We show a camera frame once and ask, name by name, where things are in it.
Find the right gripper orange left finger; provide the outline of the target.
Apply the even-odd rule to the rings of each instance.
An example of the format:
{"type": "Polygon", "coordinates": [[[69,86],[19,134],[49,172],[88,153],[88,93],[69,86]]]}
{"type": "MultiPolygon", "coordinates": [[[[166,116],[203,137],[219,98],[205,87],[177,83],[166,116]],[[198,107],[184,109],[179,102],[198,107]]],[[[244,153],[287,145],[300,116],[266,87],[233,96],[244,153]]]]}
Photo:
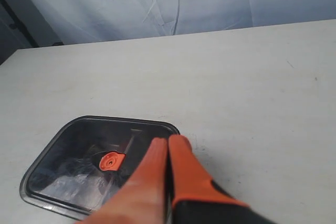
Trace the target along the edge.
{"type": "Polygon", "coordinates": [[[165,223],[167,140],[154,138],[123,187],[80,223],[165,223]]]}

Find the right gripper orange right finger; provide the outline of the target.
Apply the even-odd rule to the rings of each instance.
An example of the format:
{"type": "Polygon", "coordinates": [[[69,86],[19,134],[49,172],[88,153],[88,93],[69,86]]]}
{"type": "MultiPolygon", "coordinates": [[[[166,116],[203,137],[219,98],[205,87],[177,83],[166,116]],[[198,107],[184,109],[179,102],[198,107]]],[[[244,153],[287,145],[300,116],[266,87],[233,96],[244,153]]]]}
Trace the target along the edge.
{"type": "Polygon", "coordinates": [[[169,137],[174,223],[265,223],[265,218],[218,186],[182,135],[169,137]]]}

